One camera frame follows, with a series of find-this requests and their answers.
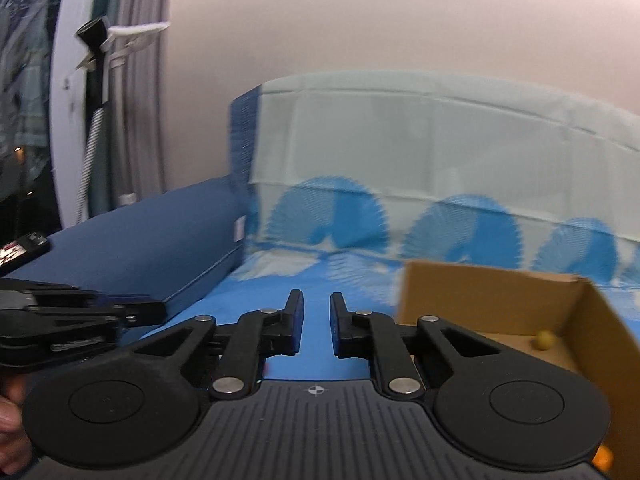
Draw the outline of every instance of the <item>orange ball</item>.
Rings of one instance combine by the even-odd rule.
[[[591,463],[593,463],[597,469],[606,473],[613,465],[613,452],[604,444],[600,444],[600,447],[596,452],[596,456],[593,457]]]

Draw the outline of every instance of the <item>black mount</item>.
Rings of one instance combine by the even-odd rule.
[[[57,283],[0,278],[0,372],[27,373],[116,347],[124,328],[158,325],[166,306]]]
[[[587,380],[435,316],[348,312],[338,357],[371,379],[263,380],[300,346],[303,297],[217,326],[196,316],[39,383],[23,409],[45,456],[25,480],[602,480],[609,425]]]
[[[77,467],[149,460],[185,438],[211,402],[254,393],[267,357],[300,347],[303,296],[217,326],[196,316],[38,384],[24,427],[44,454]]]
[[[436,316],[396,326],[348,312],[339,292],[330,309],[335,354],[368,359],[380,394],[420,402],[443,436],[482,462],[565,468],[589,462],[607,433],[606,398],[577,374]]]

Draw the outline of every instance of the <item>label tag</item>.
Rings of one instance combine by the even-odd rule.
[[[67,343],[58,343],[53,344],[49,348],[51,348],[52,352],[64,352],[65,350],[72,350],[74,348],[82,348],[83,346],[96,345],[98,343],[104,343],[106,341],[101,335],[97,335],[96,337],[92,337],[89,339],[78,339],[75,341],[69,341]]]
[[[236,228],[234,229],[234,241],[239,242],[244,238],[244,220],[246,216],[241,216],[236,220]]]

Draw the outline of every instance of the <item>bed sheet with fan pattern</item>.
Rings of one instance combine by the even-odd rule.
[[[364,378],[333,356],[332,292],[392,314],[403,261],[591,278],[640,337],[640,118],[553,89],[417,72],[275,80],[236,99],[246,259],[196,314],[235,322],[305,294],[300,354],[272,378]]]

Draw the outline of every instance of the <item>blue fan pattern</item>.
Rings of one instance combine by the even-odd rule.
[[[628,321],[640,322],[640,308],[636,303],[637,290],[616,286],[601,286],[600,290],[620,316]]]
[[[609,227],[595,218],[572,218],[540,247],[531,269],[580,274],[609,283],[617,265],[616,241]]]
[[[258,208],[258,201],[254,194],[249,198],[249,211],[246,216],[246,222],[244,224],[244,234],[246,236],[255,235],[260,227],[260,209]]]
[[[636,246],[629,266],[620,274],[620,282],[625,285],[640,287],[640,245]]]
[[[340,176],[312,178],[286,191],[271,211],[268,240],[316,246],[328,237],[338,249],[386,251],[386,215],[361,184]]]
[[[398,302],[399,277],[402,263],[382,262],[348,252],[332,254],[327,259],[329,280],[355,287],[359,292],[381,304]]]
[[[456,195],[436,202],[418,218],[401,256],[517,269],[520,228],[495,200]]]

